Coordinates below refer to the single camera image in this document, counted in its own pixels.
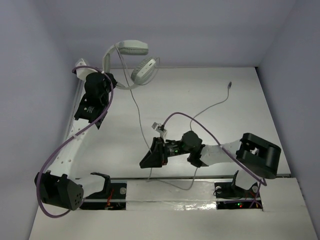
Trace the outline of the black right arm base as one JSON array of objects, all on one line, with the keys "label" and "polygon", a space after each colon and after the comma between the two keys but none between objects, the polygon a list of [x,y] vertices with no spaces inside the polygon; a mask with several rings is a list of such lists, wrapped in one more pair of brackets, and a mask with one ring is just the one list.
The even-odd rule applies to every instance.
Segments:
[{"label": "black right arm base", "polygon": [[236,185],[239,170],[232,181],[215,182],[213,195],[216,197],[217,210],[263,209],[259,185],[255,182],[249,189]]}]

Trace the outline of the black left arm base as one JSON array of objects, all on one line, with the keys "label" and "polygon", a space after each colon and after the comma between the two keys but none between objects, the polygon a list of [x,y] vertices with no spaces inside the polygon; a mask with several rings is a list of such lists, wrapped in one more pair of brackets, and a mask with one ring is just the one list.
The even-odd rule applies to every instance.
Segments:
[{"label": "black left arm base", "polygon": [[99,172],[92,172],[91,175],[103,178],[103,189],[87,196],[79,208],[81,210],[126,210],[127,182],[114,182],[109,175]]}]

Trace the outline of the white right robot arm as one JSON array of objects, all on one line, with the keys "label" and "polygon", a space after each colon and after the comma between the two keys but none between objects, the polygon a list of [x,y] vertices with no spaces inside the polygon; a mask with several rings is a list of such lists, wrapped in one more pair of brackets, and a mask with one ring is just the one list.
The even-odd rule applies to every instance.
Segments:
[{"label": "white right robot arm", "polygon": [[241,197],[253,184],[265,185],[266,179],[276,178],[281,148],[252,133],[244,133],[241,139],[230,143],[208,145],[190,130],[180,140],[153,138],[151,148],[139,166],[142,169],[161,168],[170,157],[180,155],[187,155],[187,162],[196,168],[235,163],[238,169],[230,189],[235,196]]}]

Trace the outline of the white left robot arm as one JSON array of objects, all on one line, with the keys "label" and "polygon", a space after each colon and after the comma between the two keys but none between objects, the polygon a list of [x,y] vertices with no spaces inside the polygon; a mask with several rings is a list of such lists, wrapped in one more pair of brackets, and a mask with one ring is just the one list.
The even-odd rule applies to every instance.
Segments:
[{"label": "white left robot arm", "polygon": [[86,177],[75,174],[78,157],[85,152],[89,138],[102,125],[111,106],[117,81],[111,73],[93,72],[86,77],[85,94],[74,115],[76,123],[89,124],[70,134],[46,160],[36,174],[36,196],[42,212],[53,219],[65,216],[54,215],[45,209],[51,205],[70,211],[80,208],[88,197],[108,198],[112,194],[111,179],[107,174],[92,172]]}]

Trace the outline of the white grey headphones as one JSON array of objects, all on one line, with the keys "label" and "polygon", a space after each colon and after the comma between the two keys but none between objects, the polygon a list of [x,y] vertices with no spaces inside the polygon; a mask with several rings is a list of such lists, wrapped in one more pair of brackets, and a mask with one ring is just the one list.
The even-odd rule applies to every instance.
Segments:
[{"label": "white grey headphones", "polygon": [[159,58],[149,55],[149,46],[140,40],[122,40],[109,47],[102,58],[102,70],[109,73],[111,57],[118,54],[120,66],[127,78],[127,85],[118,82],[120,90],[133,90],[149,84],[157,74]]}]

